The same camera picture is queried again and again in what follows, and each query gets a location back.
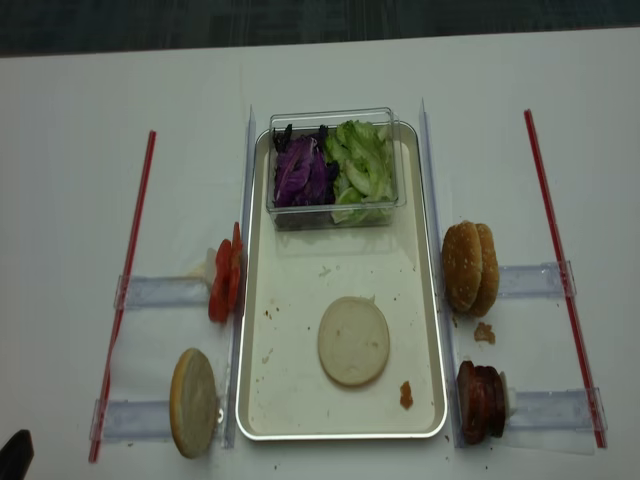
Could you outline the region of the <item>bun crumb on table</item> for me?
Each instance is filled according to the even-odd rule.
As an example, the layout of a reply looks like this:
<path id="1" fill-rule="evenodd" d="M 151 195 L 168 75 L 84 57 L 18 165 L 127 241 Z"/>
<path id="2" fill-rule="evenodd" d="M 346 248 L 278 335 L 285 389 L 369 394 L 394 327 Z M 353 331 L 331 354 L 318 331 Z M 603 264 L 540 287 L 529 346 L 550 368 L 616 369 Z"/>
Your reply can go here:
<path id="1" fill-rule="evenodd" d="M 485 322 L 479 322 L 474 330 L 474 340 L 476 342 L 486 342 L 490 345 L 496 343 L 496 336 L 493 332 L 493 326 Z"/>

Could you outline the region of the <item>right long clear rail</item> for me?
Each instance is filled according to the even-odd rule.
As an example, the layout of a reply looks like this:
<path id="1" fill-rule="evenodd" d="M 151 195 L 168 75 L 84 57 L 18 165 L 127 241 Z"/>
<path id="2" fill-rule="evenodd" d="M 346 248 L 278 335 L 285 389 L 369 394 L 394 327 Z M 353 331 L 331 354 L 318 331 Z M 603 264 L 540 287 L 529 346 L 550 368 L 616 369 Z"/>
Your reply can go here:
<path id="1" fill-rule="evenodd" d="M 427 204 L 425 210 L 427 214 L 426 222 L 428 230 L 429 252 L 434 278 L 436 313 L 438 316 L 439 331 L 442 339 L 445 387 L 452 431 L 451 438 L 456 448 L 464 448 L 465 441 L 462 433 L 462 422 L 460 417 L 460 406 L 456 381 L 457 367 L 455 353 L 452 351 L 453 338 L 451 328 L 453 327 L 453 323 L 451 319 L 451 310 L 448 306 L 448 301 L 446 298 L 444 269 L 442 265 L 442 232 L 440 228 L 437 206 L 437 189 L 432 156 L 431 131 L 424 100 L 421 100 L 419 124 L 422 147 L 421 171 L 423 177 L 423 185 L 426 188 L 425 200 Z"/>

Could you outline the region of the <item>flat bun bottom on tray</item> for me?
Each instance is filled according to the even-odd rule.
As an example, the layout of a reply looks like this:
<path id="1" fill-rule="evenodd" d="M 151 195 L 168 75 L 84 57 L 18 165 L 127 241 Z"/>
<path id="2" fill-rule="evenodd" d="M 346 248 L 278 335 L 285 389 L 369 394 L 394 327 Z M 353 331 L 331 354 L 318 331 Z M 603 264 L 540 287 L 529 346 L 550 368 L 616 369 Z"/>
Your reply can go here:
<path id="1" fill-rule="evenodd" d="M 317 337 L 317 351 L 324 372 L 346 387 L 376 379 L 390 355 L 386 318 L 367 298 L 344 296 L 324 312 Z"/>

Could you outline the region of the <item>front meat patty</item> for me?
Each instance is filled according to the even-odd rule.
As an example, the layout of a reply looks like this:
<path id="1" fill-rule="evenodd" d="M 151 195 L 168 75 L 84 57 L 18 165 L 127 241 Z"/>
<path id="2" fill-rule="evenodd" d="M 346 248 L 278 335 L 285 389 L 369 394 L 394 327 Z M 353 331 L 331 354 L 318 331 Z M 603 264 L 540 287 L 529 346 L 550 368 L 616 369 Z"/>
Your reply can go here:
<path id="1" fill-rule="evenodd" d="M 463 361 L 460 365 L 457 389 L 465 443 L 479 444 L 487 432 L 489 403 L 485 379 L 476 373 L 474 364 L 469 360 Z"/>

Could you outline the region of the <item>lower left clear holder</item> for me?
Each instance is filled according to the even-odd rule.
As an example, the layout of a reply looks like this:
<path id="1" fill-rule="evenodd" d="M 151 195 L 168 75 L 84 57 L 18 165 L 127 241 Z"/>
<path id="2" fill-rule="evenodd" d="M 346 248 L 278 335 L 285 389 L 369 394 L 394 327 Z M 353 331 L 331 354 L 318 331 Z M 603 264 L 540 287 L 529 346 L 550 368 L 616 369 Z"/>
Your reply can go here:
<path id="1" fill-rule="evenodd" d="M 109 400 L 95 402 L 91 441 L 134 442 L 172 439 L 169 401 Z"/>

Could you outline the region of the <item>left red straw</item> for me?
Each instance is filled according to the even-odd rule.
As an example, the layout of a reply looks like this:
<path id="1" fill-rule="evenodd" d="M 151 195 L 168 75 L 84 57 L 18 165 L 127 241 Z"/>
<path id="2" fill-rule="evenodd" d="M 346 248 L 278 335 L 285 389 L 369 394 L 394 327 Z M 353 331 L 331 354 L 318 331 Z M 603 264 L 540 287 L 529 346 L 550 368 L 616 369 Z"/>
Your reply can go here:
<path id="1" fill-rule="evenodd" d="M 104 368 L 104 375 L 101 385 L 100 395 L 97 400 L 97 406 L 94 408 L 93 423 L 90 430 L 90 450 L 88 456 L 88 462 L 90 464 L 96 464 L 99 459 L 99 453 L 101 448 L 101 435 L 104 428 L 104 420 L 106 417 L 106 410 L 108 406 L 108 400 L 111 388 L 111 359 L 112 353 L 116 344 L 116 340 L 119 335 L 120 326 L 124 316 L 123 302 L 126 299 L 128 292 L 129 281 L 131 277 L 132 267 L 135 259 L 135 252 L 137 246 L 137 240 L 139 235 L 139 229 L 141 224 L 141 218 L 144 209 L 145 196 L 150 177 L 150 171 L 153 161 L 155 143 L 157 132 L 151 130 L 148 135 L 148 141 L 145 151 L 144 163 L 141 171 L 141 177 L 139 182 L 139 188 L 137 193 L 136 205 L 134 210 L 134 216 L 129 234 L 128 247 L 125 257 L 125 263 L 123 266 L 122 274 L 119 277 L 119 281 L 116 287 L 115 294 L 115 307 L 114 307 L 114 320 L 112 325 L 111 337 L 109 347 L 107 351 L 106 363 Z"/>

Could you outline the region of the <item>purple cabbage leaves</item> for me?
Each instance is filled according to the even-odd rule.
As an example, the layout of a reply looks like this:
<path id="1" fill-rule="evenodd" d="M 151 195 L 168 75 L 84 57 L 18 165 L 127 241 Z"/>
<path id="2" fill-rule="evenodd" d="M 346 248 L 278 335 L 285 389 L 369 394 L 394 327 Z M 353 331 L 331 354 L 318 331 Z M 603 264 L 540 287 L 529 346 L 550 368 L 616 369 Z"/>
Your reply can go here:
<path id="1" fill-rule="evenodd" d="M 273 131 L 275 147 L 276 208 L 329 205 L 335 203 L 333 184 L 339 165 L 325 158 L 324 146 L 329 130 L 321 125 L 316 133 L 292 138 L 292 125 Z"/>

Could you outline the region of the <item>red straw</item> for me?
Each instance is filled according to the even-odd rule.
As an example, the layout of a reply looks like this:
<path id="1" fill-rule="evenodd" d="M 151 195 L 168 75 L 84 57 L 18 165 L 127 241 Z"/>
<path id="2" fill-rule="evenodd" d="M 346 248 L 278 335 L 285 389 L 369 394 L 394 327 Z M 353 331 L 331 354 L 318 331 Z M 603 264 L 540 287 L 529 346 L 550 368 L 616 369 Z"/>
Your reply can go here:
<path id="1" fill-rule="evenodd" d="M 119 335 L 120 326 L 124 316 L 123 302 L 126 299 L 128 292 L 129 281 L 131 277 L 132 267 L 135 259 L 135 252 L 137 246 L 137 240 L 139 235 L 139 229 L 141 224 L 141 218 L 144 209 L 145 196 L 150 177 L 150 171 L 153 161 L 155 143 L 157 132 L 151 130 L 148 135 L 148 141 L 145 151 L 144 163 L 141 171 L 141 177 L 139 182 L 139 188 L 137 193 L 136 205 L 134 210 L 134 216 L 129 234 L 128 247 L 125 257 L 125 263 L 123 266 L 122 274 L 119 277 L 119 281 L 116 287 L 115 294 L 115 307 L 114 307 L 114 320 L 112 325 L 111 337 L 109 347 L 107 351 L 106 363 L 104 368 L 104 375 L 101 385 L 100 395 L 97 400 L 97 406 L 94 408 L 93 423 L 90 430 L 90 450 L 88 456 L 88 462 L 90 464 L 96 464 L 99 459 L 99 453 L 101 448 L 101 435 L 104 428 L 104 420 L 106 417 L 106 410 L 108 406 L 108 400 L 111 388 L 111 359 L 112 353 L 116 344 L 116 340 Z"/>
<path id="2" fill-rule="evenodd" d="M 575 300 L 576 294 L 574 292 L 575 286 L 573 283 L 573 274 L 569 270 L 569 261 L 567 260 L 564 252 L 532 111 L 530 109 L 526 109 L 523 112 L 523 115 L 556 257 L 556 263 L 559 269 L 561 285 L 564 291 L 567 313 L 571 325 L 571 332 L 578 357 L 581 377 L 586 391 L 589 413 L 591 415 L 592 423 L 594 424 L 593 432 L 595 443 L 598 449 L 606 449 L 608 447 L 608 442 L 605 428 L 605 417 L 601 413 L 602 402 L 599 394 L 596 392 L 588 353 L 583 338 L 579 311 Z"/>

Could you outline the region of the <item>clear plastic salad container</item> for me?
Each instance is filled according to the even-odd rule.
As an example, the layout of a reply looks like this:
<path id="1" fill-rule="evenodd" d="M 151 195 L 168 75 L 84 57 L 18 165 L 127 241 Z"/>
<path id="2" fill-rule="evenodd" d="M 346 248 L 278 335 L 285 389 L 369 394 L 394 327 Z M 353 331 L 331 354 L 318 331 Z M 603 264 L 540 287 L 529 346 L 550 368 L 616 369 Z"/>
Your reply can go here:
<path id="1" fill-rule="evenodd" d="M 280 230 L 387 225 L 405 203 L 400 122 L 387 107 L 275 114 L 264 200 Z"/>

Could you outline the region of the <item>rear meat patty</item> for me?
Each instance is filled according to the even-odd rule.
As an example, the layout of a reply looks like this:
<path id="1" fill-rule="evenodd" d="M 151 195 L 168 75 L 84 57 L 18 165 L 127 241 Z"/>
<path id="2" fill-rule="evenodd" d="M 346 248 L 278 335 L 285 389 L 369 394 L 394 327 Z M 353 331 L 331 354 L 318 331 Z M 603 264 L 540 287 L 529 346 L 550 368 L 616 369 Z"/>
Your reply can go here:
<path id="1" fill-rule="evenodd" d="M 506 400 L 504 386 L 497 370 L 492 366 L 479 366 L 479 375 L 485 385 L 489 404 L 488 430 L 495 438 L 503 436 L 506 422 Z"/>

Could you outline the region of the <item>black object at corner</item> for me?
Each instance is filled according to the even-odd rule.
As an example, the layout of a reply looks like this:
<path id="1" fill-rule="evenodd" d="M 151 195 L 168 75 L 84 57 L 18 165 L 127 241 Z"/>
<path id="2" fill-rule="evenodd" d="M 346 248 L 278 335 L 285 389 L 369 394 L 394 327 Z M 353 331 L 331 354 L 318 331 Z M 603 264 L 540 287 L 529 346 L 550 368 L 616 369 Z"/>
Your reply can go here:
<path id="1" fill-rule="evenodd" d="M 31 432 L 16 432 L 0 452 L 0 480 L 24 480 L 34 458 Z"/>

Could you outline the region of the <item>white rectangular serving tray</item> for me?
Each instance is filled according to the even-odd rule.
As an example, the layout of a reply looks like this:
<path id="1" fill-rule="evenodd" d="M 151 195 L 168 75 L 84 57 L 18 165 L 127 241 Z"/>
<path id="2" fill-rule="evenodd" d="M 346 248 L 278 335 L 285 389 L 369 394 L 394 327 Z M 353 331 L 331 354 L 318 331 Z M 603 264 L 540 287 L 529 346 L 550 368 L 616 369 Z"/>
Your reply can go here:
<path id="1" fill-rule="evenodd" d="M 419 141 L 400 123 L 405 203 L 387 226 L 278 231 L 266 210 L 267 134 L 255 146 L 237 389 L 239 428 L 255 441 L 428 438 L 448 405 Z M 344 296 L 372 300 L 390 332 L 384 371 L 343 387 L 323 371 L 321 318 Z M 413 405 L 400 405 L 409 381 Z"/>

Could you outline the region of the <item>long clear rail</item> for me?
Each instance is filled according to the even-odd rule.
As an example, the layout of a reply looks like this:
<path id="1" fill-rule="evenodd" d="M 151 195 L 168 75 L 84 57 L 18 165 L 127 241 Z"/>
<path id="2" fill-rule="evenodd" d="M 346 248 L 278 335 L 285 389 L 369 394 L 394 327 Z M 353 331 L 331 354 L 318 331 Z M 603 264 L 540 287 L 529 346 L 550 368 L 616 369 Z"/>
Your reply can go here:
<path id="1" fill-rule="evenodd" d="M 236 406 L 237 389 L 239 385 L 239 365 L 242 345 L 244 308 L 246 301 L 246 242 L 248 230 L 251 223 L 251 205 L 253 196 L 253 182 L 255 173 L 255 138 L 256 120 L 253 105 L 249 106 L 248 122 L 245 132 L 245 162 L 243 167 L 243 182 L 241 190 L 241 210 L 240 210 L 240 234 L 243 247 L 240 251 L 239 266 L 239 287 L 237 304 L 234 309 L 231 331 L 231 349 L 229 353 L 229 377 L 228 395 L 226 403 L 226 413 L 224 420 L 224 436 L 222 447 L 232 450 L 235 446 L 236 437 Z"/>
<path id="2" fill-rule="evenodd" d="M 419 124 L 422 147 L 421 171 L 423 177 L 423 185 L 426 188 L 425 200 L 427 204 L 425 210 L 427 214 L 426 222 L 428 230 L 429 252 L 434 278 L 436 313 L 438 316 L 439 331 L 442 339 L 445 387 L 452 431 L 451 438 L 456 448 L 464 448 L 465 441 L 462 433 L 462 422 L 460 417 L 460 406 L 456 381 L 457 367 L 455 353 L 452 351 L 453 338 L 451 328 L 453 327 L 453 323 L 451 319 L 451 310 L 448 306 L 448 301 L 446 298 L 444 269 L 442 265 L 442 232 L 440 228 L 437 206 L 437 189 L 432 156 L 431 131 L 424 100 L 421 100 Z"/>

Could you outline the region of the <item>rear tomato slice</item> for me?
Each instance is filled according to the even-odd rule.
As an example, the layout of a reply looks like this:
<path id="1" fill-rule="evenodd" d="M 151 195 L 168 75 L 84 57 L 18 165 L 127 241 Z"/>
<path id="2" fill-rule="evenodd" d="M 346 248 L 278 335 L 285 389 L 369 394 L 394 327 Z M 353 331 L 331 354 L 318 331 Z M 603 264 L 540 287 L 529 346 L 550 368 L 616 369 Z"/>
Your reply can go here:
<path id="1" fill-rule="evenodd" d="M 228 305 L 230 310 L 235 308 L 237 302 L 241 277 L 242 250 L 241 229 L 239 223 L 236 222 L 233 229 L 229 267 Z"/>

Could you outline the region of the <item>upper right clear holder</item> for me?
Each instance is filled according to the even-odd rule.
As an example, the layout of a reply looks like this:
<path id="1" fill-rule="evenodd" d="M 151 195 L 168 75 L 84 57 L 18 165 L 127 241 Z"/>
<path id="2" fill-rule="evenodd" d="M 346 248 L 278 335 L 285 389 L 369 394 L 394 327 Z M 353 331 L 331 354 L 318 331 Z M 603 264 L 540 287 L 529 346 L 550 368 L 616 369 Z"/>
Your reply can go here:
<path id="1" fill-rule="evenodd" d="M 500 266 L 498 297 L 573 298 L 576 295 L 571 263 Z"/>

